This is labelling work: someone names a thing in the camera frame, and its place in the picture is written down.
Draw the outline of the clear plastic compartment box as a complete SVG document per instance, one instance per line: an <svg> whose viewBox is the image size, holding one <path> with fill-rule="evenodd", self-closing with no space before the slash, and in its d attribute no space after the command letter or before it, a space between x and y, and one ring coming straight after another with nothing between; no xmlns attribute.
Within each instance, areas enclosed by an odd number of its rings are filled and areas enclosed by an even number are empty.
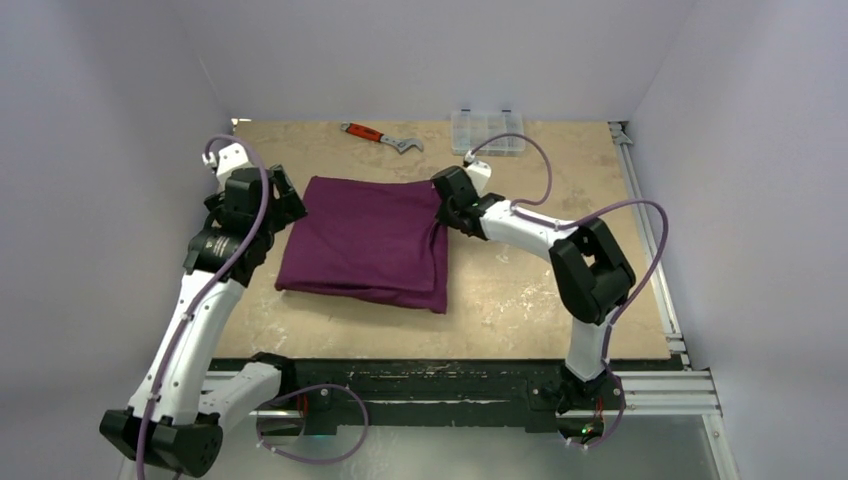
<svg viewBox="0 0 848 480"><path fill-rule="evenodd" d="M487 113L470 109L453 111L451 148L454 155L464 156L484 141L505 133L524 134L523 116L512 110ZM526 142L518 137L499 138L479 150L479 155L517 157L524 153Z"/></svg>

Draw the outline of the purple cloth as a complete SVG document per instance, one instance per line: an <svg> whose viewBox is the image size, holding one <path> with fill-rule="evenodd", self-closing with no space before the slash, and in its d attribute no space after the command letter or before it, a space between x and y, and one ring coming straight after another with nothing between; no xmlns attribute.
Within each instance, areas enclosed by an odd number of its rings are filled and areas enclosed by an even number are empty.
<svg viewBox="0 0 848 480"><path fill-rule="evenodd" d="M303 202L307 215L293 224L276 290L447 312L448 232L430 181L314 176Z"/></svg>

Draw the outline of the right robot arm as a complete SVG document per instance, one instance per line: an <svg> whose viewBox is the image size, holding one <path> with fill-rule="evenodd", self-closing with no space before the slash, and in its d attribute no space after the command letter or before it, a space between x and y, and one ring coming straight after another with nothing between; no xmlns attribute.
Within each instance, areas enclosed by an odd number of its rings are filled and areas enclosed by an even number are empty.
<svg viewBox="0 0 848 480"><path fill-rule="evenodd" d="M559 298L572 317L561 381L564 399L584 407L608 374L611 331L636 285L635 272L607 224L569 222L481 194L469 167L450 166L431 178L439 223L469 237L506 244L549 263Z"/></svg>

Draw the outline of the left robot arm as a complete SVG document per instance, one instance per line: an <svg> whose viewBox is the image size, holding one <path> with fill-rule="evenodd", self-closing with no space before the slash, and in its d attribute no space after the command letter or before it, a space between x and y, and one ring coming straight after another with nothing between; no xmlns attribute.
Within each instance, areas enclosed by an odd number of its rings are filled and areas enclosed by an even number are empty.
<svg viewBox="0 0 848 480"><path fill-rule="evenodd" d="M135 477L199 478L215 462L223 437L259 405L284 409L297 399L291 360L257 353L218 387L204 382L231 313L274 244L306 215L280 165L265 175L232 172L204 201L209 213L188 244L172 319L141 385L122 409L108 410L99 431L127 459Z"/></svg>

